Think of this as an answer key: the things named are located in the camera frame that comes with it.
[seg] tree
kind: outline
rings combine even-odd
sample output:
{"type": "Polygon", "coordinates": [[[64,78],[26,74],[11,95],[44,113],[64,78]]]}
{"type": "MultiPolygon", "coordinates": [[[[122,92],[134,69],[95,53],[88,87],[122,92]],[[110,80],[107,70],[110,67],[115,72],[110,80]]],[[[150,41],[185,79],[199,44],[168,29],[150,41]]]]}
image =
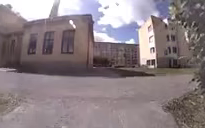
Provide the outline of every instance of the tree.
{"type": "Polygon", "coordinates": [[[205,91],[205,0],[172,0],[170,19],[186,30],[193,60],[200,66],[194,80],[205,91]]]}

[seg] asphalt road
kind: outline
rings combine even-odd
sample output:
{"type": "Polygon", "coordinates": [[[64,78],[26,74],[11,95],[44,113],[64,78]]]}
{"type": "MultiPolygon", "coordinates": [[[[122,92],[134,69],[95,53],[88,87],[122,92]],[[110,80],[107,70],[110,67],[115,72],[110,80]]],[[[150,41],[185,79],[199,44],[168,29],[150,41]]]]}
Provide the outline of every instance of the asphalt road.
{"type": "Polygon", "coordinates": [[[0,91],[25,102],[0,128],[175,128],[162,104],[193,85],[191,75],[61,77],[0,72],[0,91]]]}

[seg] sky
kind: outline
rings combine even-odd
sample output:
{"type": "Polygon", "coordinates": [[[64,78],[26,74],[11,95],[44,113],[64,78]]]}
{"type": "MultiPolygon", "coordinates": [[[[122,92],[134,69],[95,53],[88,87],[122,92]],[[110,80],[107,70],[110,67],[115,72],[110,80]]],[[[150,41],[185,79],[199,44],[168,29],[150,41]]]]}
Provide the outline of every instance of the sky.
{"type": "MultiPolygon", "coordinates": [[[[47,18],[54,0],[0,0],[31,21],[47,18]]],[[[137,30],[150,15],[167,18],[163,0],[61,0],[59,15],[92,14],[96,41],[139,43],[137,30]]]]}

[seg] building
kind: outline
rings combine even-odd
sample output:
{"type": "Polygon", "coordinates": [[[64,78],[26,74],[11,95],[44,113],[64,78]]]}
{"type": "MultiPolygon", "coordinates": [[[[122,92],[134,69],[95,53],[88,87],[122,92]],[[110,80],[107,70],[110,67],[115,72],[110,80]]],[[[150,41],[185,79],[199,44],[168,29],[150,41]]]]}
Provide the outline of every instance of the building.
{"type": "Polygon", "coordinates": [[[184,30],[151,16],[139,29],[140,65],[150,68],[185,67],[192,57],[184,30]]]}
{"type": "Polygon", "coordinates": [[[91,15],[27,22],[11,6],[0,5],[0,67],[20,66],[35,72],[90,68],[93,42],[91,15]]]}
{"type": "Polygon", "coordinates": [[[91,15],[71,15],[27,22],[24,25],[21,65],[50,72],[93,66],[91,15]]]}
{"type": "Polygon", "coordinates": [[[9,5],[0,5],[0,67],[19,64],[25,22],[9,5]]]}
{"type": "Polygon", "coordinates": [[[137,66],[138,44],[95,42],[94,57],[107,58],[112,66],[137,66]]]}

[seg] white cloud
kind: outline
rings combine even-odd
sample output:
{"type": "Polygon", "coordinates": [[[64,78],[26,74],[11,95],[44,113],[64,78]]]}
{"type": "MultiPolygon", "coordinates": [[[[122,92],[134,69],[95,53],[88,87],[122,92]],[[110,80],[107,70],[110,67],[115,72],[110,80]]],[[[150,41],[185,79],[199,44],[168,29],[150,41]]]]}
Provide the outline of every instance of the white cloud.
{"type": "Polygon", "coordinates": [[[135,42],[135,40],[132,38],[132,39],[126,41],[125,43],[126,43],[126,44],[135,44],[136,42],[135,42]]]}
{"type": "Polygon", "coordinates": [[[102,28],[102,31],[103,31],[103,32],[106,32],[106,31],[107,31],[107,28],[106,28],[106,27],[102,28]]]}
{"type": "Polygon", "coordinates": [[[150,15],[159,15],[154,0],[98,0],[98,3],[101,5],[98,11],[104,14],[98,24],[113,28],[132,22],[141,25],[150,15]]]}
{"type": "MultiPolygon", "coordinates": [[[[54,0],[0,0],[0,4],[11,4],[27,20],[49,17],[54,0]]],[[[61,0],[59,15],[74,14],[80,11],[82,0],[61,0]]]]}
{"type": "Polygon", "coordinates": [[[96,31],[94,31],[94,39],[96,42],[113,42],[113,43],[120,42],[116,40],[115,38],[110,37],[107,33],[96,32],[96,31]]]}

